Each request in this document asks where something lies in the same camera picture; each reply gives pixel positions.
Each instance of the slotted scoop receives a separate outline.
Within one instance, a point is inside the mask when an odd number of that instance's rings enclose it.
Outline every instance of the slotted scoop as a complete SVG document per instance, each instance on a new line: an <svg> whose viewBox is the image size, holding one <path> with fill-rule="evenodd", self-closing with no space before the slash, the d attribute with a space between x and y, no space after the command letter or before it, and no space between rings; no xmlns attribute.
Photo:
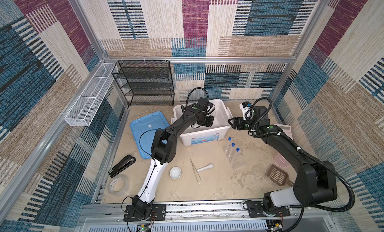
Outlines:
<svg viewBox="0 0 384 232"><path fill-rule="evenodd" d="M276 184L283 186L288 184L289 186L293 186L292 181L288 178L288 173L272 164L271 168L269 168L268 173L266 174L273 182Z"/></svg>

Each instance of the pink round object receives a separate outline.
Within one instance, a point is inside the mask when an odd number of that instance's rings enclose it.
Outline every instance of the pink round object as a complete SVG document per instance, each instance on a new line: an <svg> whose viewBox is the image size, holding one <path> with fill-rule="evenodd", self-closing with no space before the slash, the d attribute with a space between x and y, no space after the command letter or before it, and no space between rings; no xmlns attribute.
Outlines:
<svg viewBox="0 0 384 232"><path fill-rule="evenodd" d="M276 165L278 165L281 168L286 168L289 166L288 161L278 152L275 154L273 159L274 159Z"/></svg>

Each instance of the white bowl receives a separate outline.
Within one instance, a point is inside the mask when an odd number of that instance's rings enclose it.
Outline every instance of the white bowl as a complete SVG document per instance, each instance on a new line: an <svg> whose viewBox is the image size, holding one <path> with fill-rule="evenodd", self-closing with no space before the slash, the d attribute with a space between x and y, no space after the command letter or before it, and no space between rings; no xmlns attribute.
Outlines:
<svg viewBox="0 0 384 232"><path fill-rule="evenodd" d="M181 176L181 169L179 167L173 167L170 169L169 176L172 179L177 179Z"/></svg>

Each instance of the beige table surface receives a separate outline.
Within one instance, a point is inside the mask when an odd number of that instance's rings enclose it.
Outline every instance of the beige table surface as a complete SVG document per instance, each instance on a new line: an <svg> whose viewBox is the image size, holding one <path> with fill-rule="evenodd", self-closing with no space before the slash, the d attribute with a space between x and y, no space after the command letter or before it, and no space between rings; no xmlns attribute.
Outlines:
<svg viewBox="0 0 384 232"><path fill-rule="evenodd" d="M224 102L224 104L229 107L233 116L242 116L239 102ZM268 106L268 103L260 102L260 105ZM129 180L128 194L115 196L106 189L102 203L120 203L126 196L133 197L141 189L149 169L150 159L141 158L133 139L130 124L133 120L156 111L161 111L169 123L170 118L174 117L173 106L131 106L127 124L113 162L113 165L117 164L128 154L136 158L133 165L120 173ZM269 112L269 118L271 124L277 123L272 112ZM236 147L241 148L240 152L245 163L243 167L236 170L232 169L224 153L228 136L233 138ZM266 177L266 172L273 163L276 150L261 139L248 136L246 131L230 128L222 140L192 146L184 146L179 139L176 151L175 158L165 168L157 186L155 201L262 198L265 192L288 187L287 185L278 186ZM213 163L214 167L200 172L202 180L197 182L190 159L197 169L209 163ZM182 171L182 175L178 179L172 179L169 176L169 171L174 166L180 167ZM288 172L289 179L294 182L296 178L294 169L289 166L284 170ZM108 177L107 186L111 181L112 179Z"/></svg>

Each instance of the black mesh shelf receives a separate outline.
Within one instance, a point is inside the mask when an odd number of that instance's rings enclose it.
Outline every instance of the black mesh shelf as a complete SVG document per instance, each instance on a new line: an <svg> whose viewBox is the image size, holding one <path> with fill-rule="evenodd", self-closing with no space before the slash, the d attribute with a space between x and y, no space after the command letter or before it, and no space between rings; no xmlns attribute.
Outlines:
<svg viewBox="0 0 384 232"><path fill-rule="evenodd" d="M173 105L169 61L118 61L113 77L129 105Z"/></svg>

